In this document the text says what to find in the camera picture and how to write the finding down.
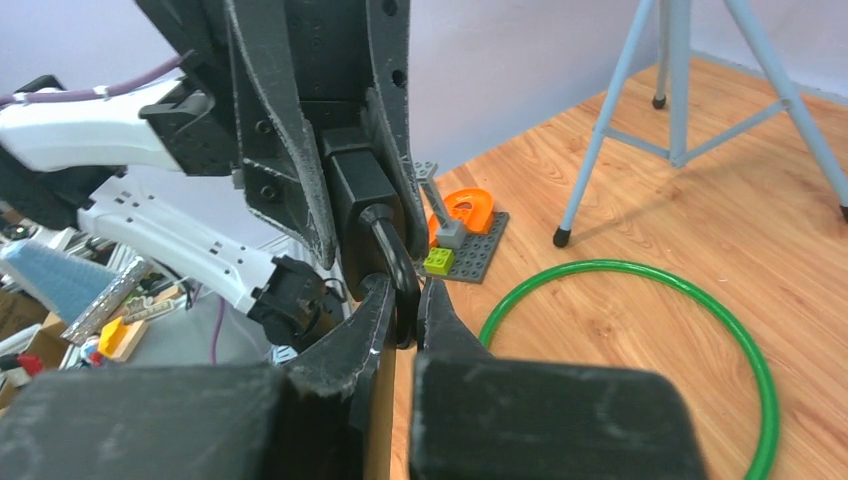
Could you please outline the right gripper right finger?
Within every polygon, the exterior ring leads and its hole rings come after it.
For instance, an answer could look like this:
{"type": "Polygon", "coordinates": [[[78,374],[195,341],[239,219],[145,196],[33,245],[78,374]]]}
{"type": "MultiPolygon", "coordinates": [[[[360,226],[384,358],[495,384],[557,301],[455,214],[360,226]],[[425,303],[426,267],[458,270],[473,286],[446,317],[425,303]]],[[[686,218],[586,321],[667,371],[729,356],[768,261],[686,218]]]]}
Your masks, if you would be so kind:
{"type": "Polygon", "coordinates": [[[704,479],[685,401],[659,373],[494,356],[428,280],[409,430],[413,479],[704,479]]]}

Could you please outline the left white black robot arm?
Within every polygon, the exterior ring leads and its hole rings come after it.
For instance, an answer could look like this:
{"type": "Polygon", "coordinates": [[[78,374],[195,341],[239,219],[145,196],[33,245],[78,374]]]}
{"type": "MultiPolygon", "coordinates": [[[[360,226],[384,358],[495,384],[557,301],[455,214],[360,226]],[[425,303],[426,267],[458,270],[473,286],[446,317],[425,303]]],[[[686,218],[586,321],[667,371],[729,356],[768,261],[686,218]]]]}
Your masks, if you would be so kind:
{"type": "Polygon", "coordinates": [[[217,292],[276,345],[341,320],[391,282],[395,338],[417,336],[427,225],[409,151],[407,1],[143,1],[175,50],[145,76],[66,90],[44,75],[1,99],[1,197],[38,224],[123,243],[217,292]],[[255,251],[168,205],[131,168],[228,177],[312,262],[255,251]]]}

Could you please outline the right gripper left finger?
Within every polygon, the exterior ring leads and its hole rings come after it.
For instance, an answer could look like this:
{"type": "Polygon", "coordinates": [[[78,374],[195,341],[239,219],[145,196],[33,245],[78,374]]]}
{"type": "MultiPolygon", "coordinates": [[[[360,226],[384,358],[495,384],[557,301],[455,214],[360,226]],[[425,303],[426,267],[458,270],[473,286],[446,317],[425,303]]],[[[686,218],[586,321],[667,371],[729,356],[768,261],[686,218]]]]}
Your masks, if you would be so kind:
{"type": "Polygon", "coordinates": [[[386,479],[395,292],[373,274],[341,325],[282,366],[40,375],[1,418],[5,479],[386,479]]]}

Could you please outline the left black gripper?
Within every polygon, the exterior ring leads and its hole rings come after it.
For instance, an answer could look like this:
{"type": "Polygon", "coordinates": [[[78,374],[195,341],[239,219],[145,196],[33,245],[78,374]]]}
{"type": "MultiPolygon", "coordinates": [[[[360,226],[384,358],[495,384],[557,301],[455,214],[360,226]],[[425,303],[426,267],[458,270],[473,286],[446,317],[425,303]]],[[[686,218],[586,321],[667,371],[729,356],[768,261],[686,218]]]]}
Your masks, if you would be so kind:
{"type": "Polygon", "coordinates": [[[418,260],[428,231],[409,136],[410,7],[143,1],[141,11],[177,53],[184,77],[141,117],[188,175],[245,168],[250,211],[329,269],[337,237],[313,128],[356,117],[372,70],[367,123],[401,199],[406,248],[418,260]]]}

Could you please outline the black padlock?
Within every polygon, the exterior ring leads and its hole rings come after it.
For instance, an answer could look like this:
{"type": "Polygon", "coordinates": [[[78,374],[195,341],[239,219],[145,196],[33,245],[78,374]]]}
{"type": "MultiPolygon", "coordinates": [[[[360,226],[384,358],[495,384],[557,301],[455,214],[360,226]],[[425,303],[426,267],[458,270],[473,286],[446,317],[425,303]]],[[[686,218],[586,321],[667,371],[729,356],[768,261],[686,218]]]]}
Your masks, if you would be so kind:
{"type": "Polygon", "coordinates": [[[408,348],[416,336],[421,290],[404,244],[399,194],[363,130],[326,129],[320,147],[346,286],[361,301],[370,289],[366,278],[386,274],[395,293],[395,338],[408,348]]]}

